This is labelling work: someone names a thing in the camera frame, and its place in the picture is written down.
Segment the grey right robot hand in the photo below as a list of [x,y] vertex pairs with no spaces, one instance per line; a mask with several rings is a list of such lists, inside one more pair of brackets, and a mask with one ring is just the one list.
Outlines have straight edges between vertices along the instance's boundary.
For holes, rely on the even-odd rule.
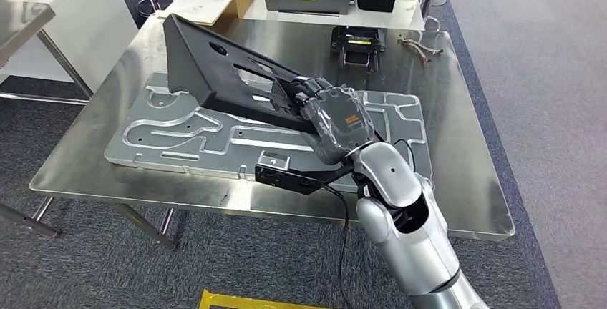
[[294,100],[300,113],[315,129],[304,138],[326,165],[335,165],[354,150],[374,140],[374,126],[358,93],[344,84],[326,79],[296,77]]

